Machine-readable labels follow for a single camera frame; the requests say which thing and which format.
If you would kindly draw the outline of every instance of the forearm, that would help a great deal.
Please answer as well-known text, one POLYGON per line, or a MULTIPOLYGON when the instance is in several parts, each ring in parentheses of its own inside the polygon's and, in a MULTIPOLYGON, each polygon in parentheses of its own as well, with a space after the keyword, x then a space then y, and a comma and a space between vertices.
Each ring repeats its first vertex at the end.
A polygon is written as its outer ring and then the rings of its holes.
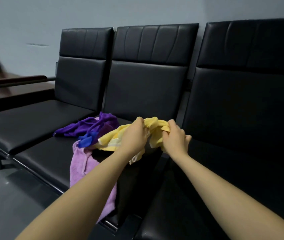
POLYGON ((284 220, 188 156, 175 160, 232 240, 284 239, 284 220))
POLYGON ((87 239, 132 155, 118 150, 42 212, 16 240, 87 239))

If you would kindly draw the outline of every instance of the purple cloth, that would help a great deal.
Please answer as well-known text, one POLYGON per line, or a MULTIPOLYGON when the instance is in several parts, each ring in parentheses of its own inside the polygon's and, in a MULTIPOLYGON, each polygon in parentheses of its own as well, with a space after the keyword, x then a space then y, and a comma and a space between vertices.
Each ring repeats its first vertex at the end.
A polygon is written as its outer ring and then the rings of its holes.
MULTIPOLYGON (((88 148, 78 148, 79 141, 76 141, 73 148, 73 157, 70 166, 70 186, 75 185, 81 178, 91 172, 93 168, 99 165, 99 162, 92 157, 92 151, 88 148)), ((97 220, 99 222, 115 209, 116 184, 114 185, 110 196, 97 220)))
POLYGON ((53 136, 79 137, 79 148, 88 147, 97 143, 97 139, 120 126, 118 119, 110 113, 100 112, 97 118, 88 117, 58 129, 53 136))

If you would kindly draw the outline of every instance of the person's left hand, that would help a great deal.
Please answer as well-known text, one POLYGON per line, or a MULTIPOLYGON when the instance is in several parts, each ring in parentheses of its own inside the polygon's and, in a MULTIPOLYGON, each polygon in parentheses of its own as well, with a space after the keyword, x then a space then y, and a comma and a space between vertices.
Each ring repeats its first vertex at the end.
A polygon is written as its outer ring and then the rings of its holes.
POLYGON ((120 149, 135 156, 144 148, 146 141, 147 128, 144 127, 144 119, 137 117, 124 131, 120 149))

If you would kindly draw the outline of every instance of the pink towel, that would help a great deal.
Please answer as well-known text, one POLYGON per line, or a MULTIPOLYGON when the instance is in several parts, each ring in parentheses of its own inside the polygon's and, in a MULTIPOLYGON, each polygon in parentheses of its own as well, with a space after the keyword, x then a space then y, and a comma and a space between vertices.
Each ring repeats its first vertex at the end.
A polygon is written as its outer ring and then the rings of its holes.
MULTIPOLYGON (((87 175, 95 168, 99 162, 92 157, 92 150, 88 148, 78 148, 79 140, 76 141, 73 148, 73 157, 70 166, 70 186, 75 185, 81 178, 87 175)), ((99 217, 99 222, 115 209, 116 184, 114 185, 104 209, 99 217)))

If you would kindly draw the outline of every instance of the dark purple fabric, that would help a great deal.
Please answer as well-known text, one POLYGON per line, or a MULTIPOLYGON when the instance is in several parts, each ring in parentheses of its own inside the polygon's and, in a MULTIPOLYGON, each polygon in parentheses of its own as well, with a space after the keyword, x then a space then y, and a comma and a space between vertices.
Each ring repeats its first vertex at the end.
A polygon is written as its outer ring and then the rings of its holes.
POLYGON ((100 112, 99 119, 96 120, 93 117, 88 117, 77 123, 72 123, 64 128, 55 131, 53 136, 65 136, 65 137, 79 137, 91 132, 97 132, 97 136, 94 137, 91 145, 97 143, 97 139, 106 133, 117 129, 120 126, 116 116, 110 113, 100 112))

